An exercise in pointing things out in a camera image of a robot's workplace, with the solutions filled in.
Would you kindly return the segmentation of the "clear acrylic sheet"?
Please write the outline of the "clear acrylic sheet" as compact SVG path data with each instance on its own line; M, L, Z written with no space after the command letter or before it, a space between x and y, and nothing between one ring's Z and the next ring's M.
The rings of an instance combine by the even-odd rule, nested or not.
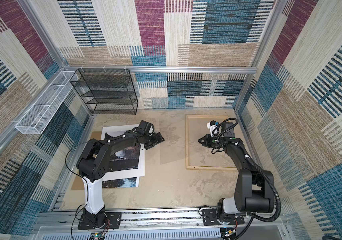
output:
M185 116L171 122L163 121L160 124L160 132L165 138L160 147L161 163L181 161L186 167L186 123Z

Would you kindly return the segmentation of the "light wooden picture frame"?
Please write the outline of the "light wooden picture frame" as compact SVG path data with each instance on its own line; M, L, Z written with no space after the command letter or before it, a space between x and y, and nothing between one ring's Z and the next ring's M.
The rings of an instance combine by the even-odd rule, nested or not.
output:
M188 170L237 171L235 164L224 152L211 153L198 140L209 134L207 123L222 122L226 115L186 115L186 168Z

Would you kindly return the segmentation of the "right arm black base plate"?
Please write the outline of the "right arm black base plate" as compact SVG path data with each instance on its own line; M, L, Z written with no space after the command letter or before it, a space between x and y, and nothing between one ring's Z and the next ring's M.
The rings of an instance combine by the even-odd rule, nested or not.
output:
M201 215L204 226L237 226L245 224L243 217L229 217L228 220L220 220L216 214L216 209L202 208L198 210Z

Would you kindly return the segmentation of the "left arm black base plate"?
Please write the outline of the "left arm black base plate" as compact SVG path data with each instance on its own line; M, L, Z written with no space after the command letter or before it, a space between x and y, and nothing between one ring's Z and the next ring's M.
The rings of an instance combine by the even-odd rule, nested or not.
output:
M105 213L101 220L97 220L96 223L91 221L85 216L81 215L78 223L78 230L106 230L106 229L118 229L121 224L121 212L110 212Z

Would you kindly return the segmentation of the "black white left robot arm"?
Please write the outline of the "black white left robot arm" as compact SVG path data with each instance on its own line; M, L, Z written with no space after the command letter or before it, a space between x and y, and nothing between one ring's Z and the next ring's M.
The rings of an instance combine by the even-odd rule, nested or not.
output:
M77 162L77 169L85 187L86 205L82 217L90 221L95 228L100 228L107 221L102 188L103 177L108 172L113 154L140 145L148 150L164 141L161 133L136 132L135 130L100 141L89 140Z

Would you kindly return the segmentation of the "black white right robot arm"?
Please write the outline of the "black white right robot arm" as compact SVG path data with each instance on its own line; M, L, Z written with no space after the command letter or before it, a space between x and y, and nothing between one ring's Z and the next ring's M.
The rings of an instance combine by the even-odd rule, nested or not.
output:
M239 212L262 222L273 222L280 217L281 199L273 174L253 160L240 138L216 139L207 134L198 142L212 150L222 149L234 162L238 170L234 203Z

